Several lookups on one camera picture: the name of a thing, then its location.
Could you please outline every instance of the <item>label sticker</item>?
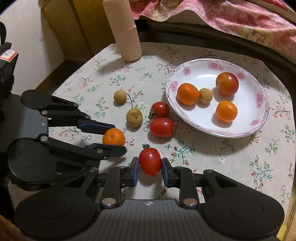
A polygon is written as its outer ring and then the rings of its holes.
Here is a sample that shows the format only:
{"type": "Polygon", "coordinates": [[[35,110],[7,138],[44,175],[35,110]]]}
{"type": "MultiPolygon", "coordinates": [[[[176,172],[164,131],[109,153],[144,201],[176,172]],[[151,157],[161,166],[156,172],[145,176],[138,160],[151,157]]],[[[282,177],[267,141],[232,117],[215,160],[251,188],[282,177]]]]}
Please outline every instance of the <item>label sticker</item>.
{"type": "Polygon", "coordinates": [[[11,49],[6,50],[1,56],[0,59],[10,62],[17,55],[16,51],[11,49]]]}

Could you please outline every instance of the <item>orange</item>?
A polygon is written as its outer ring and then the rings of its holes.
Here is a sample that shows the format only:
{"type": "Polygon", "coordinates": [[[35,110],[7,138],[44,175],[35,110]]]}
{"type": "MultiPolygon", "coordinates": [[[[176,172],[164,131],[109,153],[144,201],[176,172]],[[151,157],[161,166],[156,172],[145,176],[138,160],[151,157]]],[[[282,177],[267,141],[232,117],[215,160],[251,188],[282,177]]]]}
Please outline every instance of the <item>orange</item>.
{"type": "Polygon", "coordinates": [[[124,134],[117,128],[111,128],[103,135],[103,144],[123,146],[125,143],[124,134]]]}
{"type": "Polygon", "coordinates": [[[186,106],[193,105],[200,97],[198,89],[189,83],[183,83],[177,90],[177,99],[186,106]]]}
{"type": "Polygon", "coordinates": [[[237,107],[235,104],[223,100],[218,104],[215,114],[222,122],[232,122],[237,116],[237,107]]]}

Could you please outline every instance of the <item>cherry tomato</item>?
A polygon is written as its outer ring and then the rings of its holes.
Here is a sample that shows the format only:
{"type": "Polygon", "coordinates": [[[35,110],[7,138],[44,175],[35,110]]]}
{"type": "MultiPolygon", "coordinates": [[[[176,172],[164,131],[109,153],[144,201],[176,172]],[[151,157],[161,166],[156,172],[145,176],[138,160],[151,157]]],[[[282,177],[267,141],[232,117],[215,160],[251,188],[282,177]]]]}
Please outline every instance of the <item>cherry tomato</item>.
{"type": "Polygon", "coordinates": [[[232,96],[239,89],[239,81],[232,73],[223,72],[216,78],[216,87],[222,95],[232,96]]]}
{"type": "Polygon", "coordinates": [[[139,155],[139,163],[143,172],[151,177],[155,177],[161,170],[161,157],[155,148],[143,145],[143,150],[139,155]]]}
{"type": "Polygon", "coordinates": [[[174,123],[169,118],[158,118],[150,123],[150,132],[157,137],[170,137],[173,134],[174,123]]]}
{"type": "Polygon", "coordinates": [[[153,118],[167,118],[170,114],[170,107],[167,103],[159,101],[151,106],[149,119],[153,118]]]}

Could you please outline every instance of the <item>small round fruit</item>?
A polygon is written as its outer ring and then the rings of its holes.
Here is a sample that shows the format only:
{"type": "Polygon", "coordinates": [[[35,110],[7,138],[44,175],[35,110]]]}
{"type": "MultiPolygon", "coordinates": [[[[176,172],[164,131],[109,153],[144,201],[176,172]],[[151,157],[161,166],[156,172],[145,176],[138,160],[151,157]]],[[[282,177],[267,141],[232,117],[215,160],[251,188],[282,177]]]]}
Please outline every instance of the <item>small round fruit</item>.
{"type": "Polygon", "coordinates": [[[177,90],[177,99],[186,106],[196,103],[200,96],[198,89],[189,83],[183,83],[177,90]]]}
{"type": "Polygon", "coordinates": [[[103,135],[103,144],[124,146],[125,143],[124,134],[117,128],[111,128],[103,135]]]}
{"type": "Polygon", "coordinates": [[[149,119],[167,118],[170,114],[170,107],[167,103],[158,101],[151,106],[149,119]]]}
{"type": "Polygon", "coordinates": [[[232,96],[239,88],[239,81],[235,75],[223,72],[216,78],[216,87],[222,95],[232,96]]]}
{"type": "Polygon", "coordinates": [[[138,127],[142,124],[143,115],[139,109],[130,109],[126,114],[126,121],[131,127],[138,127]]]}
{"type": "Polygon", "coordinates": [[[237,107],[235,104],[223,100],[217,105],[215,114],[222,122],[232,122],[237,116],[237,107]]]}
{"type": "Polygon", "coordinates": [[[140,166],[146,175],[155,177],[161,171],[161,156],[158,150],[148,144],[143,145],[143,148],[139,154],[140,166]]]}
{"type": "Polygon", "coordinates": [[[213,93],[211,90],[203,88],[200,89],[200,101],[204,104],[208,104],[213,99],[213,93]]]}
{"type": "Polygon", "coordinates": [[[117,104],[124,104],[126,102],[126,92],[123,90],[118,90],[114,93],[113,98],[117,104]]]}
{"type": "Polygon", "coordinates": [[[157,137],[170,137],[173,134],[174,123],[169,118],[158,118],[153,120],[149,129],[151,134],[157,137]]]}

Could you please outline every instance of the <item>white plate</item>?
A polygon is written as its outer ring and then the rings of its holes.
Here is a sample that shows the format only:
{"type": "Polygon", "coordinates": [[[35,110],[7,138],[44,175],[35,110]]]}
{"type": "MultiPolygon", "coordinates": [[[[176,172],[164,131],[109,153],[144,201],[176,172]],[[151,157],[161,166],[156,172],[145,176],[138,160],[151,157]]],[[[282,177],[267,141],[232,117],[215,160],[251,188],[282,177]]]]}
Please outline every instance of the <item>white plate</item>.
{"type": "Polygon", "coordinates": [[[178,66],[171,72],[165,94],[177,115],[198,130],[208,134],[239,138],[256,132],[266,121],[269,111],[267,95],[261,84],[246,70],[233,63],[219,59],[196,59],[178,66]],[[239,80],[239,89],[234,96],[224,97],[216,90],[216,77],[222,72],[230,72],[239,80]],[[192,106],[184,106],[177,99],[177,89],[183,83],[193,84],[197,89],[213,91],[210,104],[197,101],[192,106]],[[223,123],[215,116],[218,103],[222,100],[233,102],[237,107],[237,117],[233,122],[223,123]]]}

